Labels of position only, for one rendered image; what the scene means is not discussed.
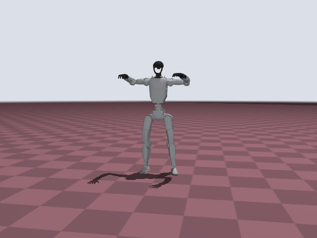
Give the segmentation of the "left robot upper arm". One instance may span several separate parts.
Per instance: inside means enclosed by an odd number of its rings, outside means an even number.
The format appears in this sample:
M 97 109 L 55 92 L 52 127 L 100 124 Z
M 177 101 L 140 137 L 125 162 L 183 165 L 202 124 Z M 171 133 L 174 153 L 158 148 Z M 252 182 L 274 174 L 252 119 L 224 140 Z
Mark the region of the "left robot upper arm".
M 167 81 L 167 85 L 168 86 L 173 86 L 173 85 L 185 85 L 185 86 L 188 86 L 190 84 L 190 82 L 189 83 L 185 83 L 184 80 L 182 80 L 182 79 L 167 78 L 166 81 Z

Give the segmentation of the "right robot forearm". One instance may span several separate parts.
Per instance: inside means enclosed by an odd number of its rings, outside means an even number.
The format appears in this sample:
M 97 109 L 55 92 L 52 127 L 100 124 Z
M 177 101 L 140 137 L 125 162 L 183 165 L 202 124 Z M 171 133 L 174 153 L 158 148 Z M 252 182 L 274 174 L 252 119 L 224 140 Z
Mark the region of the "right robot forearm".
M 133 81 L 133 78 L 128 77 L 128 79 L 124 79 L 124 80 L 126 80 L 128 83 L 131 83 Z

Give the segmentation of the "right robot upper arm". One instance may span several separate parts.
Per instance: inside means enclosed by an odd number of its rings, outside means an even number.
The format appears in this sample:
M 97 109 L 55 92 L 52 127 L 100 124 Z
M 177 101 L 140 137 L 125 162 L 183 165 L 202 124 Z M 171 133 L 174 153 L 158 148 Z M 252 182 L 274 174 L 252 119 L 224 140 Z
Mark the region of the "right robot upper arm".
M 149 79 L 150 78 L 142 78 L 142 79 L 133 79 L 133 81 L 131 83 L 129 83 L 130 85 L 135 85 L 135 84 L 144 84 L 145 86 L 149 85 Z

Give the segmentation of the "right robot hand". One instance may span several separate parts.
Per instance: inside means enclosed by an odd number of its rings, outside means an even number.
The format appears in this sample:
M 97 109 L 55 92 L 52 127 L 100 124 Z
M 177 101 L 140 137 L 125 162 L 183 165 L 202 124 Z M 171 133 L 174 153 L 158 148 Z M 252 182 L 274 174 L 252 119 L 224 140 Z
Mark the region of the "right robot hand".
M 120 79 L 121 79 L 121 77 L 122 77 L 122 79 L 128 79 L 129 76 L 127 74 L 121 74 L 118 76 L 118 79 L 119 79 L 119 77 L 120 77 Z

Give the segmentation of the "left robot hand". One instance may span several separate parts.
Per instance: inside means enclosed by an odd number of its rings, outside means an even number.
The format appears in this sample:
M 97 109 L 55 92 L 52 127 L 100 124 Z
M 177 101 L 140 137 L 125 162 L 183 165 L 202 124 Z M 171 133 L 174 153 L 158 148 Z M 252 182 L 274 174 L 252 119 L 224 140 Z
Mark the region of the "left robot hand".
M 183 74 L 183 73 L 174 73 L 172 77 L 175 77 L 175 76 L 179 76 L 181 79 L 182 79 L 182 78 L 185 78 L 185 79 L 186 79 L 186 75 Z

